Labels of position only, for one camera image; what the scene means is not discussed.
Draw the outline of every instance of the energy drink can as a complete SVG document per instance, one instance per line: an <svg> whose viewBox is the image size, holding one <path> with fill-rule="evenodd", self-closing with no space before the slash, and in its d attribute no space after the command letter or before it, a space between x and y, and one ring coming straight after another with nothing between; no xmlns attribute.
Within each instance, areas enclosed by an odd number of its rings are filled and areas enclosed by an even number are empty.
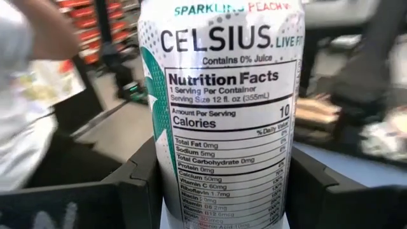
<svg viewBox="0 0 407 229"><path fill-rule="evenodd" d="M172 229L282 228L299 0L144 0L138 23Z"/></svg>

